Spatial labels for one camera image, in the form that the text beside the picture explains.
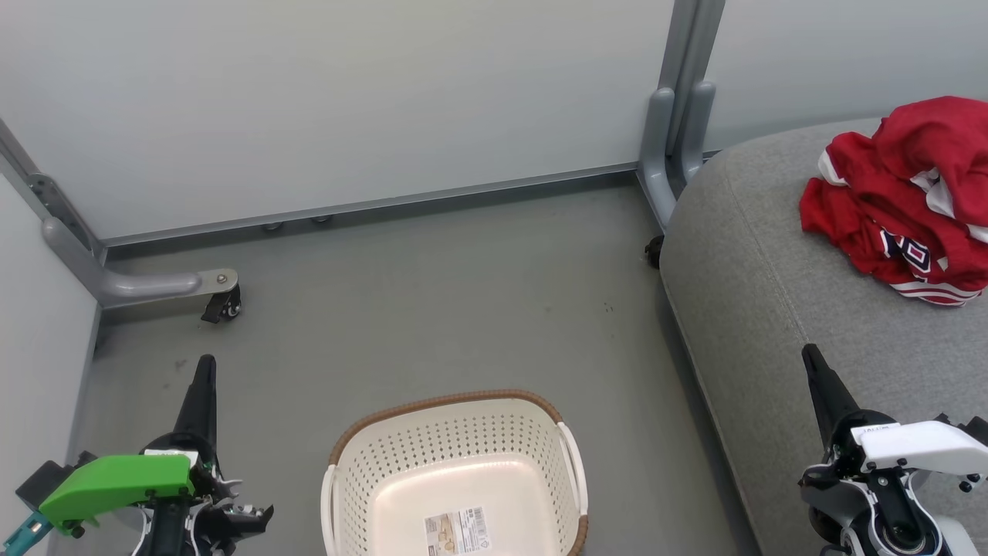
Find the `barcode sticker in basket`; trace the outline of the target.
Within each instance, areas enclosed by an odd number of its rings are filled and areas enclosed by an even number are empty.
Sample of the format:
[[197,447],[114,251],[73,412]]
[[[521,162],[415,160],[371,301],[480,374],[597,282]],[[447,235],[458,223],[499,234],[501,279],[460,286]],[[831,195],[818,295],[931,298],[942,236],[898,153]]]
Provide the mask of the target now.
[[424,518],[429,556],[465,556],[493,549],[483,507]]

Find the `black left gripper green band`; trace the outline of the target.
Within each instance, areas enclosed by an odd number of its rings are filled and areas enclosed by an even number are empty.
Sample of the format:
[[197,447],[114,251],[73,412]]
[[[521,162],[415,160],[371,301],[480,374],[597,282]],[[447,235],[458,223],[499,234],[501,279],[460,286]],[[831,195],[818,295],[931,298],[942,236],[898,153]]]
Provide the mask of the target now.
[[226,497],[216,454],[218,443],[218,363],[212,354],[198,359],[173,432],[138,453],[98,456],[52,478],[38,511],[69,534],[83,522],[124,507],[152,509],[182,500],[191,506]]

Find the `black right gripper white band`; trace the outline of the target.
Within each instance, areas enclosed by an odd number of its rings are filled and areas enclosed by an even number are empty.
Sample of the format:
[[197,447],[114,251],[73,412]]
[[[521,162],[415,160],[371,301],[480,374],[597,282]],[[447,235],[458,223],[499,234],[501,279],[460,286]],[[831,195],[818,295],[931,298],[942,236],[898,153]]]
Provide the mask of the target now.
[[946,415],[901,425],[860,425],[861,408],[817,344],[801,351],[820,439],[839,473],[917,470],[956,476],[971,485],[988,479],[988,420],[953,425]]

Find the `grey aluminium base rail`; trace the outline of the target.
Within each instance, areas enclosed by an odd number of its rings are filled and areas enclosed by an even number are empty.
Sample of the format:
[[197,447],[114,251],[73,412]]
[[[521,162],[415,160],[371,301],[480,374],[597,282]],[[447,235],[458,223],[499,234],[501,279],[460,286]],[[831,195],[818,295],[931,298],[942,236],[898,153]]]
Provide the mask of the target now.
[[519,178],[508,181],[498,181],[488,184],[472,185],[460,188],[449,188],[434,192],[424,192],[412,195],[400,195],[387,199],[365,201],[359,203],[349,203],[343,205],[328,205],[328,207],[308,208],[292,212],[278,212],[278,214],[261,215],[261,217],[250,217],[244,219],[229,219],[224,222],[213,222],[212,224],[180,226],[176,229],[166,229],[166,231],[138,233],[138,235],[126,235],[108,237],[102,241],[108,249],[131,246],[131,244],[145,244],[151,242],[168,242],[181,237],[193,237],[211,235],[211,233],[240,231],[240,229],[253,229],[255,226],[286,224],[286,222],[297,221],[297,219],[309,219],[313,217],[335,217],[335,215],[348,214],[348,212],[366,212],[371,210],[389,209],[399,207],[399,205],[412,205],[417,203],[430,203],[445,199],[455,199],[469,195],[482,195],[491,192],[500,192],[516,188],[528,188],[543,186],[562,181],[572,181],[585,178],[594,178],[608,174],[634,171],[638,169],[636,161],[628,163],[617,163],[602,168],[586,168],[576,171],[568,171],[554,174],[546,174],[530,178]]

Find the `cream perforated laundry basket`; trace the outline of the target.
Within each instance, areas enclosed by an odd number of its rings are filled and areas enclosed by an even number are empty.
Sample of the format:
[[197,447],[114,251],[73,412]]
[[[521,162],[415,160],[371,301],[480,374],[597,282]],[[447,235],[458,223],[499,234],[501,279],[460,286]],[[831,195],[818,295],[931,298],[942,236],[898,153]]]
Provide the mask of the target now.
[[424,518],[478,506],[493,549],[465,556],[582,556],[589,497],[581,453],[540,395],[442,395],[353,423],[323,476],[324,551],[429,556]]

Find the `red garment with white stripe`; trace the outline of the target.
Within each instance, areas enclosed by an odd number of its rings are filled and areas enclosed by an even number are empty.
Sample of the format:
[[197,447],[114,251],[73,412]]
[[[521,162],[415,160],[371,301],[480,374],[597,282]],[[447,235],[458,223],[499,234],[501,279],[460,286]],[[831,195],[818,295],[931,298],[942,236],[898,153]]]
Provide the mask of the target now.
[[872,137],[880,162],[925,205],[988,244],[988,102],[938,97],[896,108]]

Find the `grey forked partition post foot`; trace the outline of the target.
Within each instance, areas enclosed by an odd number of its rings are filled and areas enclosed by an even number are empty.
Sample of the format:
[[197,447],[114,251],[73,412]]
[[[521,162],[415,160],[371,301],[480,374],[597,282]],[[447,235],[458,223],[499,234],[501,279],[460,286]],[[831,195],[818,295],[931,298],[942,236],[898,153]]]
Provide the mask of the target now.
[[666,232],[678,194],[705,161],[716,85],[706,78],[726,0],[674,0],[658,88],[650,95],[636,176]]

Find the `red jersey with lettering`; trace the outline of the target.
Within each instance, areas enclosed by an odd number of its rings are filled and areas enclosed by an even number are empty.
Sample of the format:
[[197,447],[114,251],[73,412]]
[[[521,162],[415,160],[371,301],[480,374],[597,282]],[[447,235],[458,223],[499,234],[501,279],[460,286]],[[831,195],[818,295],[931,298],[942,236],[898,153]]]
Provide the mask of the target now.
[[800,200],[805,232],[905,298],[961,307],[988,291],[988,163],[925,141],[833,138]]

